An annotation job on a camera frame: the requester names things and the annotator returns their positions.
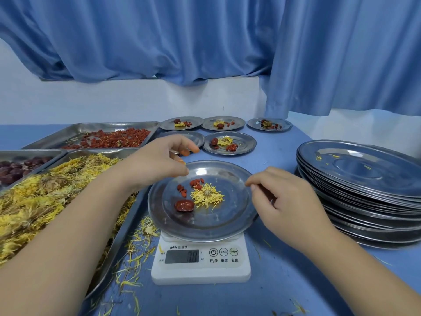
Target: blue tablecloth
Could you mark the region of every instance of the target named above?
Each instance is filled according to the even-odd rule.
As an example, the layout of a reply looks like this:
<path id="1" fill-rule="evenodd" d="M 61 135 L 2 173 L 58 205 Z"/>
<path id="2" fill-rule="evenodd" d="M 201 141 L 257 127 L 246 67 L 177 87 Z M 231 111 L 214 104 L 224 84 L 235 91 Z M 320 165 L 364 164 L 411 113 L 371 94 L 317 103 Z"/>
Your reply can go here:
<path id="1" fill-rule="evenodd" d="M 65 126 L 0 126 L 0 148 L 20 149 Z M 296 166 L 297 147 L 310 138 L 293 127 L 285 133 L 240 130 L 257 140 L 257 148 L 245 155 L 218 157 L 203 150 L 185 158 L 194 160 L 224 160 L 238 164 L 251 173 L 276 166 L 292 172 Z M 146 213 L 145 202 L 141 212 Z M 303 255 L 293 250 L 270 233 L 258 219 L 245 233 L 251 264 L 251 278 L 244 284 L 156 286 L 150 276 L 153 258 L 143 265 L 139 281 L 143 287 L 134 290 L 141 307 L 140 315 L 181 316 L 197 315 L 281 315 L 297 310 L 297 301 L 311 315 L 351 315 L 349 308 L 323 274 Z M 390 270 L 421 293 L 421 246 L 387 251 L 366 248 Z M 89 314 L 103 315 L 108 311 L 111 297 L 114 306 L 111 315 L 135 315 L 132 293 L 121 293 L 111 282 L 97 307 Z"/>

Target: scale button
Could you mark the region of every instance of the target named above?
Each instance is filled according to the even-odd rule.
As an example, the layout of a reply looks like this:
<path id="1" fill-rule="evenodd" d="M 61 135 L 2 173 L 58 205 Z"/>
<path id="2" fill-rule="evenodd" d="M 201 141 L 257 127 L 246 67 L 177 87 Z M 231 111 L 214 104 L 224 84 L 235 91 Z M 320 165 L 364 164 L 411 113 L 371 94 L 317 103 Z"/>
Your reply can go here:
<path id="1" fill-rule="evenodd" d="M 221 254 L 221 256 L 226 256 L 228 255 L 228 250 L 226 248 L 221 248 L 219 254 Z"/>
<path id="2" fill-rule="evenodd" d="M 237 255 L 238 255 L 238 250 L 237 250 L 235 247 L 233 247 L 233 248 L 231 248 L 231 249 L 229 250 L 229 253 L 230 253 L 232 256 L 237 256 Z"/>
<path id="3" fill-rule="evenodd" d="M 209 251 L 209 255 L 215 257 L 216 255 L 218 255 L 218 250 L 216 248 L 211 248 Z"/>

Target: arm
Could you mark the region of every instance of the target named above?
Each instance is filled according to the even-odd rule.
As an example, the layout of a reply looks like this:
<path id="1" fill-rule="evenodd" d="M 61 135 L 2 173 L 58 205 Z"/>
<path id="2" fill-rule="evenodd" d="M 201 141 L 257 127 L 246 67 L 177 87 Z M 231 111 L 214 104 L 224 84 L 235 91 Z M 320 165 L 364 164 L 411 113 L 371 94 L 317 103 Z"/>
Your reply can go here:
<path id="1" fill-rule="evenodd" d="M 77 314 L 121 206 L 133 191 L 187 175 L 169 153 L 186 148 L 198 151 L 180 135 L 156 139 L 94 179 L 0 269 L 2 315 Z"/>
<path id="2" fill-rule="evenodd" d="M 286 171 L 268 168 L 247 180 L 263 223 L 306 255 L 358 316 L 416 315 L 421 297 L 329 221 L 312 187 Z M 260 186 L 276 201 L 271 205 Z"/>

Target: hand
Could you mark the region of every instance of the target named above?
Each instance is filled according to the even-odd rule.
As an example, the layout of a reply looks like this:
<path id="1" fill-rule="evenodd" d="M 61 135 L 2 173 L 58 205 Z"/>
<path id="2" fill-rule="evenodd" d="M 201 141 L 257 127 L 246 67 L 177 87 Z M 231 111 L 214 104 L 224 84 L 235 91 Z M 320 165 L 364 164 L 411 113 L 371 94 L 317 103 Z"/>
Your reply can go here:
<path id="1" fill-rule="evenodd" d="M 166 177 L 188 175 L 186 163 L 170 150 L 188 156 L 190 151 L 197 153 L 199 148 L 179 134 L 157 138 L 105 173 L 117 175 L 130 191 L 139 191 Z"/>
<path id="2" fill-rule="evenodd" d="M 265 226 L 305 255 L 339 233 L 307 181 L 287 171 L 268 167 L 250 176 L 245 184 L 251 186 L 253 204 Z M 273 194 L 274 203 L 259 185 Z"/>

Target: tray of red dates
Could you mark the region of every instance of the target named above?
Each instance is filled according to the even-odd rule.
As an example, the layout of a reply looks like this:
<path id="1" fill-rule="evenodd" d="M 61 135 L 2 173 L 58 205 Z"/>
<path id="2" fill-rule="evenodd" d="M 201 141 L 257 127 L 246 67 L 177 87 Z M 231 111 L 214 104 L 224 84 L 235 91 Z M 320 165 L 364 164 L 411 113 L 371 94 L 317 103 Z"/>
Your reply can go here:
<path id="1" fill-rule="evenodd" d="M 37 174 L 65 156 L 65 149 L 26 149 L 0 151 L 0 191 Z"/>
<path id="2" fill-rule="evenodd" d="M 140 148 L 159 126 L 160 122 L 77 123 L 22 149 Z"/>

